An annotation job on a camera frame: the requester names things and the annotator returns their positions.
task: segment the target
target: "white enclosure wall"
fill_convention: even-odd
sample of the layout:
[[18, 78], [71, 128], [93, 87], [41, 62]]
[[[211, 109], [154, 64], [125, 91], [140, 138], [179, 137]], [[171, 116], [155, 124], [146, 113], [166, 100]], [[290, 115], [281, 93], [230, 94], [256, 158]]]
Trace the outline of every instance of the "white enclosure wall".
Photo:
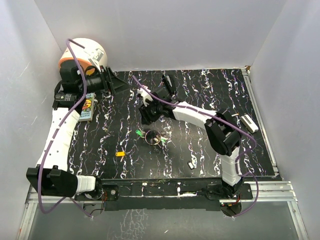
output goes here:
[[320, 2], [288, 1], [251, 80], [281, 175], [292, 181], [310, 239], [319, 239]]
[[35, 0], [60, 48], [87, 37], [113, 70], [252, 65], [285, 0]]
[[0, 239], [15, 239], [45, 146], [60, 49], [33, 0], [0, 0]]

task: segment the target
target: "black table surface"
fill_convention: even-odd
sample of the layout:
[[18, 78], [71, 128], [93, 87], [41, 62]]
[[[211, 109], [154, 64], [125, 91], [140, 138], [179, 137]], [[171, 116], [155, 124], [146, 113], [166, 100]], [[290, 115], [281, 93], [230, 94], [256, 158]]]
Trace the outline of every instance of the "black table surface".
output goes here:
[[[77, 175], [94, 175], [103, 179], [145, 178], [207, 178], [221, 175], [221, 161], [210, 146], [206, 131], [183, 121], [161, 117], [151, 125], [141, 124], [138, 108], [142, 99], [137, 96], [140, 82], [154, 89], [161, 84], [162, 74], [176, 77], [177, 97], [207, 110], [227, 108], [231, 114], [249, 114], [258, 125], [248, 89], [241, 69], [203, 69], [169, 71], [118, 72], [120, 79], [133, 86], [116, 96], [96, 93], [93, 120], [79, 122], [75, 127], [69, 150], [68, 170]], [[246, 131], [240, 122], [238, 127]], [[158, 130], [166, 133], [165, 145], [148, 145], [136, 134], [137, 129]], [[252, 135], [257, 147], [240, 159], [244, 174], [252, 171], [256, 176], [274, 176], [262, 132]], [[241, 139], [240, 152], [253, 143]], [[116, 152], [125, 152], [124, 157]], [[191, 170], [187, 162], [196, 168]]]

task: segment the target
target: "black bracket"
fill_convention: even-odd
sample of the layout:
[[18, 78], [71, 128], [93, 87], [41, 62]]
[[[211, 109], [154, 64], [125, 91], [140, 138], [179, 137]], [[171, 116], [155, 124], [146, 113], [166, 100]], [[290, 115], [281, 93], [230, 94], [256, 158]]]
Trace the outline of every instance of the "black bracket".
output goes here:
[[[38, 192], [39, 168], [29, 167], [26, 178]], [[58, 166], [52, 169], [44, 168], [41, 180], [41, 195], [57, 197], [73, 197], [77, 191], [78, 179], [76, 175], [59, 170]]]
[[[173, 95], [177, 92], [175, 78], [172, 75], [163, 75], [162, 82], [164, 83], [164, 86], [156, 88], [151, 93], [166, 102], [178, 104], [179, 101], [172, 100]], [[142, 106], [139, 107], [142, 124], [150, 125], [157, 121], [161, 115], [175, 120], [175, 116], [173, 114], [173, 109], [175, 109], [174, 106], [161, 103], [154, 98], [153, 101], [149, 101], [148, 99], [146, 101], [148, 106], [142, 104]]]
[[[232, 125], [236, 125], [230, 112], [222, 109], [216, 116]], [[208, 119], [204, 124], [211, 147], [220, 155], [231, 156], [233, 150], [240, 145], [241, 134], [230, 126], [215, 119]]]

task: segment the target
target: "purple cable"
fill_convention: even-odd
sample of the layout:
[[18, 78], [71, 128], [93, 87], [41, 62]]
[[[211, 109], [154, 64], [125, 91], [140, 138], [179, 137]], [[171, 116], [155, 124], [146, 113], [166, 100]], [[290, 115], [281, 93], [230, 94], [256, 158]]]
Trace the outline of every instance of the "purple cable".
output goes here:
[[[43, 155], [43, 158], [42, 158], [42, 161], [41, 161], [41, 164], [40, 164], [40, 167], [39, 167], [39, 179], [38, 179], [38, 202], [39, 202], [39, 207], [40, 207], [40, 210], [42, 213], [44, 214], [48, 214], [48, 213], [51, 213], [57, 206], [59, 203], [61, 203], [66, 197], [63, 197], [61, 198], [58, 202], [56, 202], [52, 208], [50, 208], [49, 210], [45, 210], [44, 206], [43, 206], [43, 203], [42, 203], [42, 196], [41, 196], [41, 182], [42, 182], [42, 174], [43, 174], [43, 170], [44, 170], [44, 166], [45, 166], [45, 161], [46, 161], [46, 158], [47, 158], [47, 155], [49, 153], [49, 150], [54, 142], [54, 139], [56, 138], [58, 132], [59, 132], [59, 129], [60, 127], [64, 124], [64, 122], [66, 121], [66, 119], [68, 118], [68, 116], [72, 113], [73, 110], [76, 109], [76, 107], [86, 98], [86, 94], [87, 94], [87, 82], [86, 82], [86, 77], [85, 77], [85, 73], [74, 53], [74, 51], [72, 50], [71, 46], [70, 46], [70, 43], [73, 43], [81, 48], [85, 48], [84, 46], [82, 46], [81, 44], [73, 41], [72, 39], [67, 39], [66, 40], [66, 46], [68, 47], [68, 49], [70, 50], [70, 53], [75, 61], [75, 64], [76, 66], [78, 67], [79, 71], [80, 71], [80, 74], [81, 74], [81, 78], [82, 78], [82, 82], [83, 82], [83, 95], [82, 97], [79, 99], [79, 101], [77, 101], [75, 103], [75, 105], [70, 108], [70, 110], [66, 113], [66, 115], [63, 117], [63, 119], [61, 120], [61, 122], [59, 123], [59, 128], [57, 128], [54, 133], [53, 133], [53, 136], [52, 136], [52, 140], [49, 142], [46, 150], [44, 151], [44, 155]], [[70, 199], [88, 216], [88, 217], [92, 217], [88, 212], [86, 212], [85, 210], [83, 210], [83, 208], [73, 199], [70, 197]]]
[[[156, 99], [156, 100], [158, 100], [159, 102], [161, 102], [161, 103], [163, 103], [163, 104], [167, 104], [167, 105], [170, 105], [170, 106], [173, 106], [173, 107], [178, 107], [178, 108], [190, 109], [190, 110], [195, 111], [195, 112], [197, 112], [197, 113], [199, 113], [199, 114], [206, 115], [206, 116], [208, 116], [208, 117], [210, 117], [210, 118], [213, 118], [213, 119], [215, 119], [215, 120], [217, 120], [217, 121], [219, 121], [219, 122], [221, 122], [221, 123], [223, 123], [223, 124], [225, 124], [225, 125], [228, 125], [229, 127], [233, 128], [234, 130], [238, 131], [239, 133], [243, 134], [244, 136], [246, 136], [247, 138], [249, 138], [250, 140], [252, 140], [253, 143], [254, 143], [253, 148], [248, 148], [248, 149], [246, 149], [245, 151], [239, 153], [239, 155], [238, 155], [238, 156], [236, 157], [236, 159], [235, 159], [235, 164], [236, 164], [236, 165], [238, 164], [238, 161], [239, 161], [239, 159], [240, 159], [240, 157], [241, 157], [242, 155], [244, 155], [245, 153], [247, 153], [249, 150], [253, 150], [253, 149], [257, 146], [257, 142], [256, 142], [256, 140], [255, 140], [252, 136], [250, 136], [248, 133], [242, 131], [240, 128], [232, 125], [231, 123], [223, 120], [222, 118], [217, 117], [217, 116], [214, 116], [214, 115], [211, 115], [211, 114], [209, 114], [209, 113], [207, 113], [207, 112], [204, 112], [204, 111], [198, 111], [196, 108], [193, 108], [193, 107], [191, 107], [191, 106], [183, 106], [183, 105], [178, 105], [178, 104], [174, 104], [174, 103], [171, 103], [171, 102], [164, 101], [164, 100], [156, 97], [155, 95], [153, 95], [151, 92], [149, 92], [149, 91], [138, 81], [138, 79], [136, 78], [136, 76], [133, 75], [132, 78], [133, 78], [133, 80], [139, 85], [139, 87], [142, 88], [144, 91], [146, 91], [153, 99]], [[234, 217], [240, 216], [240, 215], [246, 213], [247, 211], [249, 211], [249, 210], [256, 204], [256, 202], [257, 202], [257, 200], [258, 200], [258, 196], [259, 196], [259, 184], [258, 184], [258, 180], [257, 180], [256, 176], [254, 176], [254, 175], [252, 174], [252, 172], [250, 172], [250, 171], [248, 171], [248, 172], [245, 173], [244, 175], [240, 175], [240, 176], [241, 176], [241, 177], [245, 177], [245, 176], [247, 176], [247, 175], [249, 175], [249, 174], [251, 174], [251, 175], [253, 176], [254, 180], [255, 180], [255, 184], [256, 184], [256, 197], [255, 197], [255, 199], [254, 199], [254, 201], [253, 201], [253, 204], [252, 204], [250, 207], [248, 207], [248, 208], [247, 208], [246, 210], [244, 210], [243, 212], [240, 212], [239, 214], [234, 215]]]

